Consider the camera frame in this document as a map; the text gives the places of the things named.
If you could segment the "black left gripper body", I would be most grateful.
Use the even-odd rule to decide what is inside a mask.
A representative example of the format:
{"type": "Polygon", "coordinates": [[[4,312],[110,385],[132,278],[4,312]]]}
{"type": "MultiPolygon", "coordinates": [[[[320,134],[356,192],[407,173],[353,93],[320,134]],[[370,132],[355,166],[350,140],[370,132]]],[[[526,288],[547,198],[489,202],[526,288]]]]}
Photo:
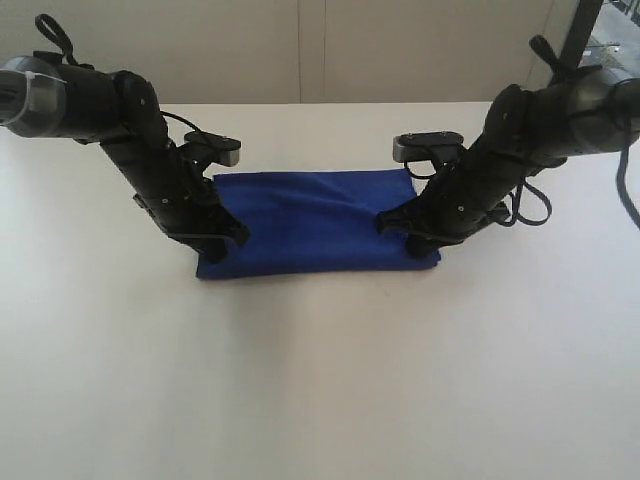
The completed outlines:
{"type": "Polygon", "coordinates": [[[194,250],[222,239],[214,211],[224,207],[214,182],[169,136],[149,81],[130,71],[102,73],[62,65],[66,112],[62,125],[77,142],[98,143],[135,191],[135,202],[170,239],[194,250]]]}

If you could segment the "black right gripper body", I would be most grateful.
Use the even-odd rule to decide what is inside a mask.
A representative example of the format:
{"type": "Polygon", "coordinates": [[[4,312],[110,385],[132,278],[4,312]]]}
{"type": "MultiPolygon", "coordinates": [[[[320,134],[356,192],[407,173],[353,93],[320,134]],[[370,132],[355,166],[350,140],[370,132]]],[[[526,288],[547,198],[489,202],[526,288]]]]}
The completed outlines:
{"type": "Polygon", "coordinates": [[[625,151],[625,77],[574,75],[529,91],[506,87],[493,101],[480,136],[446,163],[431,162],[424,190],[410,200],[419,232],[441,247],[484,228],[523,221],[523,191],[549,199],[529,183],[569,158],[625,151]]]}

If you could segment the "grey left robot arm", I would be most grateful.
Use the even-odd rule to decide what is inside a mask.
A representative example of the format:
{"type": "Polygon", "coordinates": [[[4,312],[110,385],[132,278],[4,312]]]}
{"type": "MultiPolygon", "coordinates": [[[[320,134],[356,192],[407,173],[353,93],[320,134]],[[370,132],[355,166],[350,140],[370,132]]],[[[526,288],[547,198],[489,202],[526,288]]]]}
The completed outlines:
{"type": "Polygon", "coordinates": [[[13,58],[1,69],[2,127],[23,138],[98,144],[168,238],[219,263],[228,243],[242,246],[250,233],[204,172],[213,164],[236,166],[241,143],[192,125],[177,144],[167,124],[172,117],[151,83],[129,71],[65,65],[49,52],[13,58]]]}

